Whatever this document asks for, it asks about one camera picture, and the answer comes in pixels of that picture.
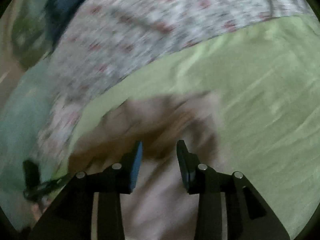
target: red floral pattern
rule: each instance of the red floral pattern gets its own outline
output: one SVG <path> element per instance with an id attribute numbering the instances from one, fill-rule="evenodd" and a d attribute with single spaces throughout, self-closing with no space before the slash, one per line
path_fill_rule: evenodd
<path id="1" fill-rule="evenodd" d="M 81 109 L 132 71 L 217 35 L 297 13 L 313 14 L 305 0 L 86 0 L 52 54 L 59 97 L 39 139 L 42 151 L 63 158 Z"/>

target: wrinkled fabric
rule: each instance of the wrinkled fabric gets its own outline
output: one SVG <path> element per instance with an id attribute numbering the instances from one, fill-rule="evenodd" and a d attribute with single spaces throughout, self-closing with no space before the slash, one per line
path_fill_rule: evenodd
<path id="1" fill-rule="evenodd" d="M 176 143 L 184 139 L 201 162 L 223 170 L 227 153 L 219 152 L 218 97 L 214 93 L 158 96 L 128 100 L 111 110 L 98 126 L 82 136 L 69 158 L 69 171 L 102 171 L 143 143 L 137 186 L 121 195 L 127 239 L 193 239 L 198 195 L 183 187 Z M 93 210 L 96 220 L 97 210 Z"/>
<path id="2" fill-rule="evenodd" d="M 86 0 L 51 56 L 60 98 L 40 134 L 41 151 L 63 159 L 83 107 L 140 67 L 223 33 L 294 14 L 313 12 L 305 0 Z"/>
<path id="3" fill-rule="evenodd" d="M 202 42 L 151 63 L 91 101 L 70 152 L 128 98 L 217 91 L 224 121 L 219 145 L 230 152 L 227 172 L 245 174 L 295 239 L 320 202 L 319 59 L 320 24 L 305 15 Z"/>

